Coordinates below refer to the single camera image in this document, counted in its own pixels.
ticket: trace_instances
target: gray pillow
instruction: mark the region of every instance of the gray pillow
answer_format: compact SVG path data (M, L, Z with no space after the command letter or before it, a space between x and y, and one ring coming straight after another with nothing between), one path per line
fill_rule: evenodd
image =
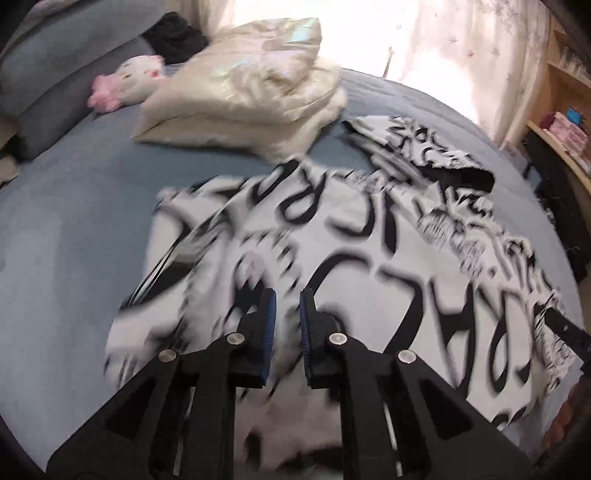
M32 160L88 115L86 101L97 75L114 72L131 57L153 54L150 45L137 37L53 86L18 118L19 156Z
M154 25L166 10L164 3L86 1L47 18L13 44L1 60L0 113L10 118L22 115L68 75Z

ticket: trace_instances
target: t-shirt sleeve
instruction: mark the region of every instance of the t-shirt sleeve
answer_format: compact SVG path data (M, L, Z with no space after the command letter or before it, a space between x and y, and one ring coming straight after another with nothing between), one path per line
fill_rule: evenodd
M359 116L343 124L352 134L363 135L371 141L371 149L355 141L368 153L374 155L377 145L412 164L427 180L439 181L445 187L487 193L491 192L495 184L493 173L472 155L455 149L435 130L410 117Z

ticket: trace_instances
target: metal screw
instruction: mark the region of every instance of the metal screw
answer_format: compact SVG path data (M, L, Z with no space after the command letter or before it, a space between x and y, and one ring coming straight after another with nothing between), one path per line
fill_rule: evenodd
M347 336L344 333L336 332L331 333L329 336L329 342L333 345L342 345L347 341Z
M411 364L417 359L417 354L412 350L400 350L398 352L398 360L403 364Z
M228 335L227 340L228 343L231 343L232 345L240 345L245 340L245 338L243 334L234 332Z
M162 350L158 354L158 360L161 362L172 362L177 357L177 352L174 350Z

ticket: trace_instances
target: pink box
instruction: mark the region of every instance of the pink box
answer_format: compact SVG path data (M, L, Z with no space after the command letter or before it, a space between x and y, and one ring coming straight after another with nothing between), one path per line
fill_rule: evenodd
M566 150L575 155L581 155L587 146L587 134L560 112L554 114L554 121L549 130L562 142Z

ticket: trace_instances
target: clothing pile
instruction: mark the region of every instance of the clothing pile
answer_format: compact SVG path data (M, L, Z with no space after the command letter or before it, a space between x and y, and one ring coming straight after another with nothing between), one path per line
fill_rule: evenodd
M207 47L207 37L176 12L165 14L142 37L166 65L185 62Z
M192 57L142 104L138 141L303 154L347 104L340 67L318 57L317 18L255 21Z

